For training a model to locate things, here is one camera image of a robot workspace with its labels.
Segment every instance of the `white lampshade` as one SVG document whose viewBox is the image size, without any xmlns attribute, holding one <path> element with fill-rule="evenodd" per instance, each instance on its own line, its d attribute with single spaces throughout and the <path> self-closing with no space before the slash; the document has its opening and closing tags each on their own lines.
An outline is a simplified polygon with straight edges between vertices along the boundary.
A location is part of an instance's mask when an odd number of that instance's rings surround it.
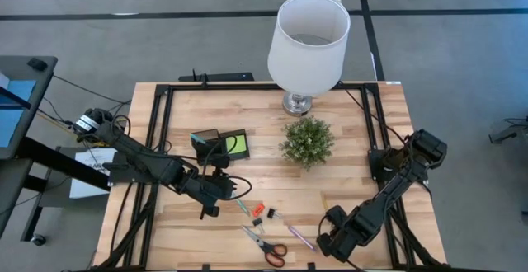
<svg viewBox="0 0 528 272">
<path fill-rule="evenodd" d="M 267 67 L 290 93 L 315 96 L 342 74 L 350 16 L 339 0 L 287 0 L 280 7 Z"/>
</svg>

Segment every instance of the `floor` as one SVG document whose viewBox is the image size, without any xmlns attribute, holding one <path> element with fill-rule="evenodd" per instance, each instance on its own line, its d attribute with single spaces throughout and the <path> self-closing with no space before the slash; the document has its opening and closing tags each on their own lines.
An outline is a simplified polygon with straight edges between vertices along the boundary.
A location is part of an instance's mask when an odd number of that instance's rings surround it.
<svg viewBox="0 0 528 272">
<path fill-rule="evenodd" d="M 284 1 L 0 0 L 0 54 L 57 56 L 56 74 L 123 101 L 135 82 L 176 81 L 193 68 L 250 71 L 270 80 L 266 56 L 275 17 L 185 18 L 179 12 L 268 12 Z M 517 9 L 528 7 L 528 0 L 368 0 L 373 12 L 364 16 L 356 13 L 365 9 L 360 0 L 342 2 L 353 15 L 343 80 L 401 81 L 415 128 L 449 145 L 442 167 L 430 173 L 448 261 L 525 271 L 526 147 L 515 140 L 492 145 L 488 134 L 504 125 L 503 118 L 528 111 L 528 11 Z M 399 12 L 387 16 L 387 10 Z M 46 97 L 68 119 L 89 107 L 113 106 L 59 80 Z M 51 112 L 47 103 L 40 108 Z M 74 145 L 40 118 L 30 136 L 50 147 Z M 25 191 L 20 199 L 33 194 Z M 75 209 L 46 209 L 37 227 L 49 238 L 46 247 L 18 241 L 31 203 L 17 207 L 0 241 L 0 270 L 85 268 L 105 205 L 99 197 Z"/>
</svg>

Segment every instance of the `orange object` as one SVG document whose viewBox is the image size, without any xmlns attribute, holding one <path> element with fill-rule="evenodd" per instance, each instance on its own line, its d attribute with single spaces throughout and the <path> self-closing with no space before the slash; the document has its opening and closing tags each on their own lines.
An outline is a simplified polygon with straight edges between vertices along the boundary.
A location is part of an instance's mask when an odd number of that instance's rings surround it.
<svg viewBox="0 0 528 272">
<path fill-rule="evenodd" d="M 264 211 L 264 204 L 260 203 L 255 210 L 253 210 L 253 217 L 256 218 L 262 211 Z"/>
</svg>

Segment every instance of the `silver lamp base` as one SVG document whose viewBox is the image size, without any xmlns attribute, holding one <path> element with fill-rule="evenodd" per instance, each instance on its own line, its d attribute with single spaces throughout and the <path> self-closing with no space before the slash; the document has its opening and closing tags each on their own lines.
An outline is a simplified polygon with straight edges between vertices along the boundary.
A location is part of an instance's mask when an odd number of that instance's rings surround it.
<svg viewBox="0 0 528 272">
<path fill-rule="evenodd" d="M 288 115 L 302 116 L 312 108 L 312 97 L 295 95 L 287 92 L 282 100 L 282 108 Z"/>
</svg>

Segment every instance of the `wooden tabletop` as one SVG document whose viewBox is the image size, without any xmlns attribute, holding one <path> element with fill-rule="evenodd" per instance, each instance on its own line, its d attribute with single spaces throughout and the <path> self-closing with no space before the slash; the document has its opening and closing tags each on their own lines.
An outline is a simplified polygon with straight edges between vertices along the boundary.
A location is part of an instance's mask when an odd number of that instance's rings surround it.
<svg viewBox="0 0 528 272">
<path fill-rule="evenodd" d="M 146 140 L 155 86 L 154 82 L 137 83 L 130 107 L 130 136 L 141 143 Z M 411 134 L 413 127 L 402 86 L 380 82 L 379 90 L 387 124 L 399 134 Z M 351 93 L 361 101 L 358 91 Z M 288 246 L 285 269 L 306 269 L 308 262 L 315 262 L 318 269 L 348 269 L 347 264 L 333 257 L 325 257 L 320 251 L 312 252 L 288 231 L 286 225 L 297 228 L 316 246 L 318 223 L 328 208 L 341 205 L 350 212 L 378 192 L 370 178 L 366 157 L 370 145 L 364 114 L 344 91 L 328 91 L 316 96 L 309 113 L 332 125 L 336 141 L 326 165 L 305 171 L 285 161 L 278 149 L 278 144 L 285 140 L 281 128 L 296 121 L 282 110 L 283 95 L 283 91 L 175 91 L 167 134 L 167 140 L 172 143 L 170 153 L 195 156 L 189 136 L 192 132 L 214 128 L 220 133 L 246 129 L 251 159 L 238 160 L 225 171 L 252 182 L 253 190 L 242 198 L 249 209 L 264 203 L 282 214 L 284 219 L 263 217 L 266 231 L 263 239 Z M 159 137 L 164 105 L 162 99 L 156 137 Z M 398 144 L 392 134 L 390 140 L 393 145 Z M 125 188 L 126 185 L 112 187 L 95 264 L 109 255 Z M 116 242 L 129 227 L 134 191 L 135 186 L 127 199 Z M 409 227 L 434 257 L 445 262 L 429 194 L 413 185 L 403 202 Z M 212 269 L 270 269 L 260 248 L 240 228 L 252 225 L 252 220 L 234 201 L 219 201 L 218 206 L 220 215 L 217 218 L 206 216 L 199 220 L 200 204 L 186 195 L 176 195 L 162 188 L 156 204 L 147 269 L 200 269 L 204 263 L 211 264 Z M 325 222 L 323 231 L 329 229 Z M 139 260 L 137 242 L 133 263 Z M 367 247 L 357 247 L 351 260 L 360 267 L 390 268 L 385 232 L 380 232 Z"/>
</svg>

